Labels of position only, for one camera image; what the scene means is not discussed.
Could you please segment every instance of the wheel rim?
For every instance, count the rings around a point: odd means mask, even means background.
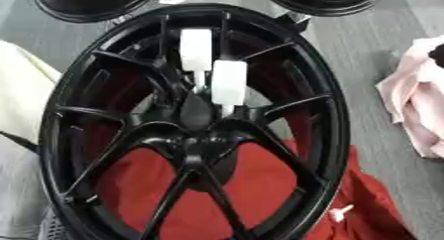
[[[189,103],[186,101],[192,84],[175,61],[177,31],[188,27],[210,27],[215,31],[215,55],[247,61],[249,85],[273,104],[238,107],[226,119],[214,116],[217,109],[210,109],[211,119],[197,131],[190,131],[180,114]],[[281,71],[271,75],[268,65]],[[125,100],[127,105],[120,105],[118,100],[110,103],[106,97],[112,85],[104,89],[105,81],[122,67],[136,77],[131,86],[138,88],[139,94],[156,95],[155,106],[144,114],[128,113],[128,107],[139,103],[140,97],[135,102]],[[205,104],[206,96],[204,93],[197,100]],[[268,124],[284,117],[290,128],[300,126],[297,114],[302,111],[309,113],[309,122],[302,125],[313,138],[301,141],[306,143],[302,146],[306,151],[300,151],[298,158]],[[77,170],[76,155],[84,153],[79,150],[86,132],[82,124],[90,119],[106,122],[120,131],[91,164]],[[246,142],[274,152],[298,177],[291,197],[253,229],[243,225],[222,188],[220,176],[212,172],[220,158]],[[157,216],[142,234],[110,214],[93,187],[116,158],[138,147],[162,154],[177,171]],[[196,173],[232,226],[232,239],[300,237],[333,198],[346,166],[348,147],[349,122],[342,93],[314,48],[266,16],[226,5],[163,8],[107,33],[63,76],[48,103],[41,131],[47,193],[60,219],[78,239],[157,239],[173,201],[186,188],[183,183],[196,178]]]

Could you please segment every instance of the floor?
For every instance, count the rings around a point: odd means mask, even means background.
[[[382,0],[357,15],[314,18],[305,34],[344,89],[363,168],[387,185],[420,240],[444,239],[444,161],[416,155],[404,132],[391,125],[375,84],[393,72],[389,52],[402,53],[413,39],[444,33],[443,11],[444,0]],[[107,27],[57,22],[32,0],[0,0],[0,38],[60,70]]]

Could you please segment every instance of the white plug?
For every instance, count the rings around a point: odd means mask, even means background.
[[[222,105],[223,117],[233,114],[235,106],[244,105],[247,69],[244,61],[217,60],[214,63],[211,96],[214,104]]]
[[[354,205],[350,204],[342,209],[338,209],[338,208],[331,209],[329,214],[334,221],[341,222],[345,219],[345,214],[347,212],[349,212],[351,209],[353,209],[353,207],[354,207]]]
[[[205,87],[205,71],[213,64],[213,37],[208,29],[186,29],[180,35],[180,58],[185,71],[194,72],[195,90]]]

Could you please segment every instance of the rim lip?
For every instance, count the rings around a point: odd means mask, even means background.
[[[313,16],[321,16],[321,17],[338,17],[338,16],[352,15],[365,11],[373,7],[376,4],[376,2],[379,0],[366,0],[358,4],[345,5],[344,7],[335,7],[335,8],[319,8],[316,6],[294,3],[289,0],[272,0],[272,1],[279,4],[283,8],[298,13],[303,13]]]
[[[144,15],[140,15],[135,17],[126,23],[113,28],[111,31],[107,32],[104,36],[99,38],[95,43],[90,45],[70,66],[67,73],[62,77],[60,82],[55,87],[55,91],[64,90],[69,83],[72,82],[72,78],[77,75],[79,78],[78,70],[84,69],[85,66],[89,65],[91,60],[91,53],[97,49],[102,47],[102,49],[106,49],[114,44],[115,41],[125,37],[127,35],[127,29],[135,29],[135,27],[140,27],[140,24],[143,23],[145,18],[150,15],[161,15],[168,14],[169,10],[177,10],[177,9],[192,9],[192,8],[207,8],[210,10],[218,10],[218,11],[229,11],[229,12],[238,12],[241,14],[251,15],[251,17],[256,18],[256,20],[264,20],[269,25],[274,25],[275,27],[281,28],[284,31],[287,31],[291,34],[295,39],[297,39],[298,45],[302,47],[303,50],[306,51],[307,55],[311,58],[311,61],[315,63],[315,66],[319,67],[317,71],[317,75],[322,75],[325,82],[328,84],[329,88],[331,88],[332,102],[334,102],[334,108],[336,109],[335,117],[337,118],[338,126],[338,138],[337,142],[330,146],[329,154],[337,155],[337,160],[335,164],[338,166],[338,169],[335,169],[337,174],[334,175],[334,178],[330,180],[330,183],[325,186],[325,188],[321,191],[317,191],[318,193],[315,197],[318,197],[317,202],[310,202],[312,204],[310,206],[310,213],[307,214],[305,219],[301,221],[300,224],[295,225],[298,227],[293,227],[291,230],[287,230],[286,232],[282,232],[280,235],[274,237],[274,239],[279,240],[287,240],[294,239],[303,236],[303,234],[308,231],[320,218],[321,215],[326,211],[326,208],[333,200],[335,193],[338,191],[339,183],[342,179],[343,173],[346,169],[347,158],[350,146],[350,123],[348,117],[348,110],[345,102],[345,98],[342,94],[342,91],[339,87],[339,84],[331,72],[330,68],[323,60],[321,55],[317,52],[317,50],[308,43],[303,37],[299,34],[291,32],[287,29],[286,26],[277,24],[276,21],[273,21],[268,16],[260,14],[258,12],[224,4],[184,4],[184,5],[176,5],[170,7],[164,7],[152,12],[146,13]],[[64,204],[57,198],[56,190],[53,188],[53,185],[56,185],[55,176],[52,171],[48,171],[50,161],[47,160],[47,157],[51,155],[51,149],[48,144],[51,144],[51,133],[52,127],[51,122],[54,118],[54,105],[60,98],[60,93],[53,93],[48,102],[47,108],[45,110],[45,114],[43,117],[42,128],[40,132],[39,139],[39,152],[41,156],[41,169],[42,169],[42,180],[45,187],[45,192],[50,200],[51,206],[55,209],[55,214],[58,218],[63,222],[67,231],[75,237],[75,239],[103,239],[101,238],[103,235],[94,234],[92,232],[91,225],[85,225],[81,221],[79,221],[78,215],[74,216],[74,218],[70,217],[75,213],[69,207],[64,206]]]
[[[133,0],[121,8],[92,15],[64,13],[50,8],[43,0],[34,0],[34,1],[40,10],[44,11],[45,13],[49,14],[50,16],[58,20],[70,23],[96,23],[96,22],[112,20],[114,18],[132,13],[137,9],[141,8],[142,6],[144,6],[145,4],[147,4],[147,2],[150,0]]]

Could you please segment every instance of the red fabric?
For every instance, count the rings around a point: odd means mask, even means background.
[[[174,171],[165,159],[150,150],[137,150],[103,176],[98,192],[127,224],[142,230],[173,177]],[[269,217],[296,185],[292,171],[274,155],[247,144],[240,149],[237,169],[224,188],[243,222],[251,228]],[[306,239],[413,239],[384,186],[361,173],[355,149],[332,207],[348,204],[355,208],[346,214],[345,221],[336,223],[325,215]],[[231,233],[208,194],[188,190],[166,219],[161,239],[212,240],[229,237]]]
[[[374,177],[361,172],[358,154],[352,146],[347,171],[332,208],[353,204],[346,219],[334,222],[326,213],[306,235],[306,240],[410,240],[389,192]]]

